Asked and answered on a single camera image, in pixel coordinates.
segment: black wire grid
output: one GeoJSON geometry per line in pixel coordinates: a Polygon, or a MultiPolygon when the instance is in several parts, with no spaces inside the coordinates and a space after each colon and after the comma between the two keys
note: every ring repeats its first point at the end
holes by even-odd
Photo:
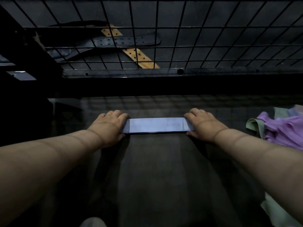
{"type": "MultiPolygon", "coordinates": [[[[39,1],[43,3],[53,20],[58,24],[54,28],[63,29],[68,28],[67,26],[61,26],[58,18],[55,16],[51,8],[49,7],[48,2],[58,2],[58,3],[71,3],[73,8],[75,9],[79,19],[83,22],[82,14],[80,13],[78,6],[81,3],[85,2],[94,2],[98,3],[100,5],[100,11],[104,14],[104,21],[113,23],[115,25],[114,28],[117,28],[121,31],[128,30],[131,31],[132,36],[134,37],[135,46],[134,48],[137,48],[137,44],[135,41],[136,34],[138,33],[138,30],[145,30],[145,31],[155,31],[156,35],[158,34],[161,38],[161,33],[159,33],[161,30],[170,30],[170,34],[174,34],[175,38],[171,40],[171,45],[166,45],[165,41],[162,40],[162,43],[157,46],[140,46],[139,49],[148,50],[148,56],[152,59],[152,61],[142,61],[142,62],[156,62],[159,64],[160,67],[178,67],[178,68],[187,68],[187,67],[209,67],[209,64],[211,64],[211,67],[235,67],[235,66],[241,66],[241,67],[248,67],[248,66],[279,66],[283,65],[284,62],[287,63],[288,66],[292,65],[300,65],[300,62],[303,60],[303,0],[0,0],[1,3],[4,2],[13,2],[14,5],[22,12],[23,16],[29,20],[29,22],[32,24],[31,27],[33,28],[49,28],[48,26],[39,26],[36,23],[35,19],[32,19],[27,11],[24,10],[22,7],[22,4],[27,1],[39,1]],[[123,2],[128,3],[129,8],[129,18],[131,22],[131,26],[119,26],[116,25],[115,22],[110,22],[108,18],[108,13],[110,10],[106,8],[110,5],[111,2],[123,2]],[[154,3],[155,4],[155,19],[154,19],[154,26],[136,26],[134,22],[134,12],[139,11],[139,9],[136,7],[134,8],[134,3],[154,3]],[[172,23],[172,26],[159,26],[159,6],[161,3],[164,2],[178,2],[182,3],[181,8],[181,14],[179,19],[175,19],[175,22],[172,23]],[[191,25],[191,26],[185,26],[184,21],[190,22],[190,19],[184,20],[184,17],[186,16],[186,7],[188,3],[205,3],[205,5],[209,5],[208,10],[205,14],[205,17],[202,21],[202,24],[199,25],[191,25]],[[214,5],[216,3],[234,3],[234,7],[228,16],[228,18],[222,18],[222,22],[224,24],[215,26],[215,25],[209,25],[207,22],[210,20],[210,13],[212,9],[214,8],[214,5]],[[236,12],[241,9],[241,4],[246,3],[249,5],[250,3],[258,3],[259,7],[256,8],[255,13],[252,15],[248,23],[245,25],[231,25],[230,22],[233,18],[235,18],[236,12]],[[283,5],[282,10],[276,10],[273,13],[273,19],[266,23],[265,25],[255,25],[254,20],[258,17],[259,14],[261,14],[263,8],[266,5],[272,5],[275,6],[276,3],[279,3],[280,5],[283,5]],[[289,11],[289,8],[292,8],[294,6],[301,6],[301,10],[297,12],[293,11],[293,15],[291,17],[286,16],[285,13],[287,13],[287,10],[289,11]],[[288,23],[285,25],[281,22],[281,19],[287,18],[288,20],[291,19],[291,22],[288,21],[288,23]],[[187,40],[186,35],[182,36],[180,38],[180,34],[182,30],[187,30],[188,34],[194,35],[194,39],[190,41],[187,40]],[[203,31],[204,30],[216,30],[216,33],[213,34],[211,37],[214,39],[213,41],[205,40],[203,41],[203,31]],[[233,40],[230,40],[227,42],[227,44],[222,44],[220,42],[220,39],[222,38],[223,34],[226,34],[226,30],[228,32],[231,32],[231,30],[234,30],[232,33],[233,40]],[[268,32],[273,30],[275,33],[271,33],[268,36],[268,32]],[[240,41],[243,41],[242,37],[245,37],[247,35],[247,32],[251,32],[250,41],[245,42],[244,44],[241,44],[240,41]],[[262,38],[266,38],[266,43],[263,43],[262,38]],[[184,45],[184,43],[181,42],[188,42],[190,45],[184,45]],[[161,57],[161,59],[157,59],[157,54],[161,53],[161,49],[168,49],[170,51],[170,56],[166,55],[166,57],[161,57]],[[186,49],[186,53],[183,52],[183,59],[178,58],[180,56],[175,56],[177,49],[186,49]],[[201,54],[197,54],[194,57],[195,49],[203,49],[204,52],[201,54]],[[214,50],[220,49],[220,53],[217,58],[214,58],[212,56],[212,52],[214,50]],[[232,49],[237,49],[236,53],[233,53],[233,58],[229,56],[229,53],[232,52],[232,49]],[[264,57],[264,54],[269,54],[269,51],[274,51],[274,53],[271,53],[271,55],[267,55],[267,57],[264,57]]],[[[91,28],[89,27],[82,27],[83,30],[86,30],[88,35],[91,35],[91,28]]],[[[104,27],[94,27],[93,30],[96,30],[100,28],[100,30],[104,27]]],[[[114,35],[112,33],[112,27],[109,26],[111,37],[113,39],[114,45],[117,48],[117,45],[114,40],[114,35]]],[[[90,37],[90,40],[93,42],[94,47],[96,47],[92,37],[90,37]]],[[[60,49],[68,49],[68,48],[75,48],[77,51],[79,48],[85,48],[85,47],[46,47],[46,49],[55,49],[61,57],[62,54],[60,53],[60,49]]],[[[64,61],[60,61],[59,63],[66,63],[69,65],[69,68],[71,69],[77,69],[75,67],[76,64],[84,63],[87,65],[88,69],[94,69],[91,67],[91,63],[101,63],[103,64],[103,69],[111,69],[108,67],[108,64],[119,64],[119,67],[117,68],[125,68],[125,64],[132,63],[135,66],[132,66],[133,68],[139,68],[138,65],[138,56],[136,51],[136,58],[137,63],[132,60],[122,59],[122,56],[125,56],[123,53],[120,53],[121,49],[125,49],[129,47],[121,47],[119,46],[117,49],[115,49],[114,53],[117,54],[118,59],[112,59],[112,60],[104,60],[104,58],[107,56],[107,54],[99,55],[99,60],[96,61],[90,61],[87,58],[83,57],[80,60],[76,61],[68,61],[64,59],[64,61]]]]}

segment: wooden board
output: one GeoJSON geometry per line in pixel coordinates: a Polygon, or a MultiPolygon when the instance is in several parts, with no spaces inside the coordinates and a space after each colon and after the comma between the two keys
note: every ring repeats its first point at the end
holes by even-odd
{"type": "MultiPolygon", "coordinates": [[[[111,29],[111,30],[114,37],[122,36],[122,33],[120,33],[118,29],[111,29]]],[[[111,37],[109,28],[102,29],[102,33],[107,37],[111,37]]],[[[146,56],[140,49],[135,49],[135,48],[122,49],[122,51],[126,55],[128,55],[133,61],[137,63],[136,50],[138,55],[138,63],[141,68],[160,68],[159,65],[157,64],[154,65],[154,62],[148,56],[146,56]]]]}

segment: purple cloth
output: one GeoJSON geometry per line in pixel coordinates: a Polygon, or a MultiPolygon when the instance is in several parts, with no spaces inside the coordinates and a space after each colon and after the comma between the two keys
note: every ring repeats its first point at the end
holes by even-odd
{"type": "Polygon", "coordinates": [[[257,119],[264,121],[264,139],[283,146],[303,150],[303,116],[271,119],[263,111],[257,119]]]}

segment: wire mesh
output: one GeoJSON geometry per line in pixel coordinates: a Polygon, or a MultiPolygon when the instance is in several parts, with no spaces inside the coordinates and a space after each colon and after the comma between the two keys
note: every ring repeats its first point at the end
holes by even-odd
{"type": "Polygon", "coordinates": [[[25,29],[77,29],[96,53],[81,45],[46,46],[62,58],[65,69],[139,68],[153,62],[161,68],[301,66],[303,0],[0,0],[25,29]],[[83,26],[66,26],[66,22],[83,26]],[[88,20],[106,26],[85,25],[88,20]],[[108,28],[114,48],[97,48],[93,33],[108,28]],[[122,52],[112,30],[133,37],[135,60],[122,52]],[[136,37],[155,31],[154,45],[139,46],[136,37]],[[161,43],[156,45],[157,35],[161,43]],[[140,49],[150,61],[138,60],[140,49]],[[66,59],[60,52],[76,49],[66,59]]]}

